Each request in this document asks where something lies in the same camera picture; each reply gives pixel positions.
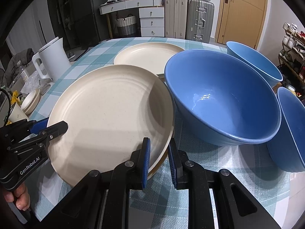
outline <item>woven basket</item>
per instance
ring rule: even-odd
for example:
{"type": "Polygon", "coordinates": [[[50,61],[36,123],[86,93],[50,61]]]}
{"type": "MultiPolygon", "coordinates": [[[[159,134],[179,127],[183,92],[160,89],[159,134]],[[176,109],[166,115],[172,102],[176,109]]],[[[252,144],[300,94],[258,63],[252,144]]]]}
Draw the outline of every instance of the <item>woven basket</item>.
{"type": "Polygon", "coordinates": [[[136,17],[130,16],[116,20],[117,31],[120,36],[126,36],[137,32],[136,17]]]}

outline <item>human hand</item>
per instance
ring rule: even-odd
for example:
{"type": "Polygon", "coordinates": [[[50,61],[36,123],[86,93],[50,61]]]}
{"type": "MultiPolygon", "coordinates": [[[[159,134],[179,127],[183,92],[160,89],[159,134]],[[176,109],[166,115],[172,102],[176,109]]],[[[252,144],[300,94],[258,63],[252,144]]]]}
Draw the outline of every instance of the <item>human hand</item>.
{"type": "Polygon", "coordinates": [[[2,188],[2,193],[7,202],[13,202],[14,196],[17,197],[16,207],[19,210],[27,210],[30,207],[30,196],[24,182],[12,193],[2,188]]]}

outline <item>refrigerator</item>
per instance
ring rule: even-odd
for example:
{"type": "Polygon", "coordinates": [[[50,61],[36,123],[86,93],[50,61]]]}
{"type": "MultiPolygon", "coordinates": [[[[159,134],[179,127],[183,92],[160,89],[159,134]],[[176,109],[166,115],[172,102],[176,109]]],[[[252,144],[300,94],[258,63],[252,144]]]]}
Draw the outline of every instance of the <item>refrigerator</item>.
{"type": "Polygon", "coordinates": [[[70,0],[76,34],[83,49],[96,46],[109,39],[105,15],[100,14],[99,7],[108,0],[70,0]]]}

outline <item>plaid tablecloth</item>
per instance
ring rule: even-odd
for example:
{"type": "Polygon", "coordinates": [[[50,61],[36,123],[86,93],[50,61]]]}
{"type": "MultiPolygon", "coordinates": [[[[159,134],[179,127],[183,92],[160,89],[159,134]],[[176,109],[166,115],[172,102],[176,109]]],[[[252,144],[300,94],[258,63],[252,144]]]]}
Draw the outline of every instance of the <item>plaid tablecloth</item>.
{"type": "MultiPolygon", "coordinates": [[[[157,37],[114,39],[103,42],[74,63],[39,102],[31,119],[41,120],[50,115],[60,95],[76,79],[94,69],[112,65],[121,50],[144,42],[167,42],[188,49],[209,49],[226,53],[225,48],[188,40],[157,37]]],[[[195,137],[185,127],[176,112],[175,140],[177,147],[186,151],[189,159],[204,168],[219,171],[229,169],[258,199],[267,211],[283,224],[289,198],[289,174],[272,162],[266,144],[218,147],[195,137]]],[[[54,171],[51,163],[44,163],[27,180],[31,207],[42,220],[71,190],[54,171]]],[[[216,210],[213,206],[214,219],[216,210]]],[[[132,191],[130,198],[130,228],[182,229],[188,225],[188,192],[173,188],[169,162],[166,160],[148,181],[144,191],[132,191]]]]}

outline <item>plastic bag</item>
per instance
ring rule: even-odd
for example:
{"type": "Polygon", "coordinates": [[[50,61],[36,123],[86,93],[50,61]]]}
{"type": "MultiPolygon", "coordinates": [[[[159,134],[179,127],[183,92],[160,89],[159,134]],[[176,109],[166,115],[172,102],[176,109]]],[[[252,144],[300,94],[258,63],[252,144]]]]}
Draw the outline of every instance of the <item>plastic bag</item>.
{"type": "MultiPolygon", "coordinates": [[[[46,72],[45,67],[43,64],[39,66],[42,73],[46,72]]],[[[24,84],[24,86],[21,89],[22,94],[29,94],[31,91],[37,89],[39,87],[39,80],[41,80],[41,86],[43,87],[46,84],[46,81],[44,79],[41,79],[37,70],[33,72],[33,74],[30,75],[27,82],[24,84]]]]}

